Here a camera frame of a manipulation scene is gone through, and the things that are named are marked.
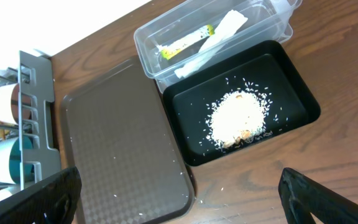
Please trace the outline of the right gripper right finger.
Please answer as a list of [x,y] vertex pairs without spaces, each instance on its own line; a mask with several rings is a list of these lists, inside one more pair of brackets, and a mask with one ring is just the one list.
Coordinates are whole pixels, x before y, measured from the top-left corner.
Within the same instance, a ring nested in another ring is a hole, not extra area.
[[278,192],[288,223],[358,223],[358,204],[292,168],[282,170]]

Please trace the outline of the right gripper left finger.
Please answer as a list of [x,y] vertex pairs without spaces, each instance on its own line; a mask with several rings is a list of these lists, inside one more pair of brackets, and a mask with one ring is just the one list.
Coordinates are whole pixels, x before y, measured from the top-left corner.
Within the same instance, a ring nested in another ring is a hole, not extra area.
[[71,223],[81,187],[76,167],[61,170],[0,201],[0,223]]

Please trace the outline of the leftover rice pile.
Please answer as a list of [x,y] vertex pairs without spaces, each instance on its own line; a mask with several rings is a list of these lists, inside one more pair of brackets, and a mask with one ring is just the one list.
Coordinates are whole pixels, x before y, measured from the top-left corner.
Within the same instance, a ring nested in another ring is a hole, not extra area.
[[207,147],[203,157],[263,140],[273,134],[273,125],[280,123],[268,85],[234,76],[223,78],[223,87],[224,93],[206,105],[206,135],[198,143]]

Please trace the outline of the green snack wrapper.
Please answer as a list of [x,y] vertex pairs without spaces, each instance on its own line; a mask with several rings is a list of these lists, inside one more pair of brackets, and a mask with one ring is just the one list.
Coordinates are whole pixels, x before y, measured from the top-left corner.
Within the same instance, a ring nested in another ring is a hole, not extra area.
[[162,58],[170,60],[191,45],[214,35],[214,27],[211,24],[200,27],[194,32],[174,41],[170,45],[164,45],[160,48]]

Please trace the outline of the white cup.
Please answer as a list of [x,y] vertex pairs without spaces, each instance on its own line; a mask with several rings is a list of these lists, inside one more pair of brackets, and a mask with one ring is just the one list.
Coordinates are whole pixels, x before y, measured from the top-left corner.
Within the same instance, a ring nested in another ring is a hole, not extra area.
[[20,185],[12,185],[0,190],[0,201],[3,201],[10,196],[21,191]]

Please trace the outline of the white paper chopstick sleeve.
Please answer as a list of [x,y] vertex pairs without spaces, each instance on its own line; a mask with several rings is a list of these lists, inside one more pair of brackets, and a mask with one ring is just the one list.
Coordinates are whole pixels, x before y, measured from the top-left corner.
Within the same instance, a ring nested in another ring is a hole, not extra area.
[[200,56],[175,70],[178,78],[186,78],[206,64],[222,47],[223,42],[231,38],[246,22],[248,18],[238,11],[229,11],[221,20],[215,33],[209,37],[199,50]]

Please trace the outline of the light blue bowl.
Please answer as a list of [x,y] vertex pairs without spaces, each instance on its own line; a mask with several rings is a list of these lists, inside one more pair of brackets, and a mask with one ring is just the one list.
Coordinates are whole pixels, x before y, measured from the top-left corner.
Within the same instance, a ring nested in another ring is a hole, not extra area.
[[0,182],[19,184],[21,151],[19,138],[11,138],[0,142]]

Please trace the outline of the white bowl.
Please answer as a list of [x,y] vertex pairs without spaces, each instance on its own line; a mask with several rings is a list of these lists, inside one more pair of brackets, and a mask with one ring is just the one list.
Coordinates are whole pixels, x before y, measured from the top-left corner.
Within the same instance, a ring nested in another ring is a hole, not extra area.
[[0,87],[0,122],[18,125],[19,122],[19,84]]

